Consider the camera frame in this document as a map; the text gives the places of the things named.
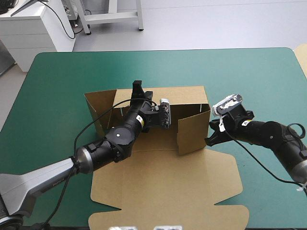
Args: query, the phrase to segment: metal frame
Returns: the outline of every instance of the metal frame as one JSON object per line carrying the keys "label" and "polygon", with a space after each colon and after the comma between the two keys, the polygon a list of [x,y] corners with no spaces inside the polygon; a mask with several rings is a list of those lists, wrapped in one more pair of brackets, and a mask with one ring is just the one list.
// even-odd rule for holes
{"label": "metal frame", "polygon": [[84,32],[90,35],[89,25],[92,24],[119,23],[135,20],[139,21],[139,30],[144,30],[141,0],[136,0],[136,11],[130,12],[118,12],[117,2],[118,0],[109,0],[108,13],[87,15],[82,0],[76,0],[75,4]]}

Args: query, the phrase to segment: cable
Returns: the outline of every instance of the cable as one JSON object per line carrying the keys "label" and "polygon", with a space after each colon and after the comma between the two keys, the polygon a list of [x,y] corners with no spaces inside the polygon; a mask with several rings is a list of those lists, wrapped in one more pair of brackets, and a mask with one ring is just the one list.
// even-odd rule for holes
{"label": "cable", "polygon": [[109,108],[108,110],[106,110],[104,113],[102,113],[98,118],[96,118],[94,121],[90,122],[88,125],[86,125],[80,133],[78,133],[78,135],[76,136],[76,139],[75,139],[75,142],[74,142],[74,145],[73,145],[73,150],[74,150],[74,156],[76,157],[76,152],[77,152],[77,149],[76,149],[76,146],[77,146],[77,140],[79,138],[79,136],[81,136],[81,134],[89,127],[91,126],[93,123],[95,123],[96,121],[98,121],[101,117],[103,117],[104,115],[106,115],[108,112],[110,112],[112,109],[114,109],[116,106],[124,103],[124,102],[130,102],[130,101],[136,101],[136,100],[143,100],[143,101],[148,101],[148,102],[151,102],[153,103],[155,106],[157,106],[157,104],[149,99],[144,99],[144,98],[133,98],[133,99],[126,99],[124,101],[121,101],[117,104],[115,104],[114,106],[112,106],[111,108]]}
{"label": "cable", "polygon": [[55,15],[57,16],[57,18],[59,19],[59,22],[61,23],[61,25],[62,25],[62,27],[63,27],[63,29],[64,29],[64,31],[65,31],[67,37],[69,37],[70,39],[75,39],[75,38],[76,38],[76,34],[73,33],[73,37],[70,37],[70,35],[67,33],[67,31],[66,31],[66,29],[65,29],[65,27],[64,27],[64,25],[63,25],[62,20],[59,18],[58,14],[57,14],[50,6],[48,6],[46,3],[42,2],[42,1],[39,1],[39,2],[42,3],[42,4],[44,4],[45,6],[47,6],[49,9],[51,9],[51,10],[54,12],[54,14],[55,14]]}
{"label": "cable", "polygon": [[267,167],[265,167],[244,145],[242,145],[239,141],[237,141],[236,139],[234,139],[226,130],[225,130],[225,133],[232,139],[234,140],[239,146],[241,146],[246,152],[249,153],[249,155],[265,170],[267,171],[272,177],[274,177],[276,180],[280,181],[280,182],[283,182],[283,183],[286,183],[286,184],[296,184],[300,187],[303,187],[300,183],[298,182],[294,182],[294,181],[286,181],[286,180],[283,180],[283,179],[280,179],[278,178],[277,176],[275,176]]}
{"label": "cable", "polygon": [[92,12],[90,10],[85,10],[85,11],[89,11],[89,13],[92,15]]}
{"label": "cable", "polygon": [[75,38],[76,38],[76,35],[79,34],[79,33],[81,33],[81,32],[83,31],[83,28],[82,28],[82,30],[80,30],[80,31],[78,31],[78,32],[76,32],[76,33],[75,33],[74,31],[72,31],[72,32],[73,32],[73,37],[71,37],[71,36],[67,33],[67,31],[66,31],[66,29],[65,29],[65,26],[64,26],[62,20],[59,18],[58,14],[57,14],[50,6],[48,6],[48,5],[45,4],[44,2],[42,2],[42,1],[39,1],[39,2],[42,3],[42,4],[44,4],[45,6],[47,6],[49,9],[51,9],[51,10],[54,12],[54,14],[55,14],[55,15],[57,16],[57,18],[59,19],[59,22],[61,23],[64,32],[66,33],[67,37],[69,37],[70,39],[75,39]]}
{"label": "cable", "polygon": [[82,134],[89,126],[91,126],[93,123],[95,123],[96,121],[98,121],[101,117],[103,117],[104,115],[106,115],[108,112],[110,112],[110,111],[111,111],[112,109],[114,109],[116,106],[118,106],[118,105],[120,105],[120,104],[122,104],[122,103],[125,103],[125,102],[136,101],[136,100],[147,101],[147,102],[150,102],[150,103],[154,104],[155,106],[157,106],[157,104],[156,104],[154,101],[149,100],[149,99],[145,99],[145,98],[131,98],[131,99],[126,99],[126,100],[121,101],[121,102],[115,104],[114,106],[110,107],[108,110],[106,110],[104,113],[102,113],[97,119],[95,119],[94,121],[92,121],[92,122],[90,122],[89,124],[87,124],[87,125],[78,133],[78,135],[77,135],[76,138],[75,138],[74,144],[73,144],[73,152],[74,152],[74,154],[73,154],[73,159],[72,159],[72,160],[73,160],[74,164],[73,164],[73,166],[72,166],[72,168],[71,168],[71,170],[70,170],[70,172],[69,172],[69,174],[68,174],[68,176],[67,176],[67,178],[66,178],[65,184],[64,184],[64,186],[63,186],[61,195],[60,195],[60,197],[59,197],[59,200],[58,200],[58,203],[57,203],[55,209],[54,209],[53,212],[50,214],[50,216],[47,218],[47,220],[40,226],[39,230],[42,230],[42,229],[49,223],[49,221],[50,221],[50,220],[53,218],[53,216],[56,214],[56,212],[57,212],[57,210],[58,210],[58,208],[59,208],[59,206],[60,206],[60,204],[61,204],[61,201],[62,201],[63,196],[64,196],[64,193],[65,193],[65,191],[66,191],[66,188],[67,188],[69,179],[71,178],[71,175],[72,175],[73,170],[76,168],[76,163],[75,163],[75,161],[76,161],[76,152],[77,152],[76,145],[77,145],[77,140],[78,140],[78,138],[81,136],[81,134]]}
{"label": "cable", "polygon": [[67,188],[67,185],[68,185],[68,182],[69,182],[69,179],[71,178],[71,175],[72,175],[72,172],[73,170],[75,169],[75,164],[73,164],[68,176],[67,176],[67,179],[65,181],[65,184],[63,186],[63,189],[62,189],[62,192],[61,192],[61,195],[59,196],[59,200],[58,200],[58,203],[56,205],[56,207],[54,208],[53,212],[50,214],[50,216],[47,218],[47,220],[40,226],[39,230],[42,230],[48,223],[49,221],[53,218],[53,216],[56,214],[61,202],[62,202],[62,199],[63,199],[63,196],[64,196],[64,193],[66,191],[66,188]]}

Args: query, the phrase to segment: green table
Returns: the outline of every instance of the green table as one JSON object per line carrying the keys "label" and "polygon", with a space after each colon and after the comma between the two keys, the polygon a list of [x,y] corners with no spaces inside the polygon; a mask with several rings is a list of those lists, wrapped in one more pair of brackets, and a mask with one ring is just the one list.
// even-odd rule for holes
{"label": "green table", "polygon": [[[204,85],[211,104],[240,93],[256,120],[307,127],[307,80],[287,48],[85,52],[39,54],[0,133],[1,173],[26,173],[73,154],[75,135],[91,116],[85,92],[144,87]],[[80,139],[96,138],[92,127]],[[273,153],[248,146],[275,174],[290,179]],[[222,205],[243,204],[248,227],[306,227],[307,199],[293,185],[274,180],[236,143],[212,148],[236,157],[244,191]],[[54,226],[87,226],[88,217],[113,210],[91,201],[92,175],[71,179]],[[62,186],[39,197],[26,224],[42,222]]]}

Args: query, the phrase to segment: unfolded cardboard box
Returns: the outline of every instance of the unfolded cardboard box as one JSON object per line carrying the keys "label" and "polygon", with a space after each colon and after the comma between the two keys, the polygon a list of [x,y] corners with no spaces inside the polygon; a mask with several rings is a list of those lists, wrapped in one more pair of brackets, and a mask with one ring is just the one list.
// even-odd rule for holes
{"label": "unfolded cardboard box", "polygon": [[[121,208],[95,213],[91,230],[113,226],[180,225],[184,230],[243,230],[248,210],[214,204],[242,192],[233,156],[204,149],[210,107],[203,86],[152,88],[153,101],[167,98],[171,104],[170,129],[151,128],[141,133],[132,156],[94,172],[92,200]],[[96,119],[112,105],[131,97],[129,90],[86,93]],[[95,123],[99,135],[120,124],[129,103],[115,108]]]}

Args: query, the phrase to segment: drawer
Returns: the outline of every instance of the drawer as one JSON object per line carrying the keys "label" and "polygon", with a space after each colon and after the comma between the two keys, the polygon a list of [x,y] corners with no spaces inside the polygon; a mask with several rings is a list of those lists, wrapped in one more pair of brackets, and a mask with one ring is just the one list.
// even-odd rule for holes
{"label": "drawer", "polygon": [[48,34],[0,35],[0,40],[7,49],[54,47]]}
{"label": "drawer", "polygon": [[35,56],[44,52],[56,52],[55,48],[8,49],[23,72],[29,71]]}
{"label": "drawer", "polygon": [[0,35],[48,34],[41,19],[0,21]]}

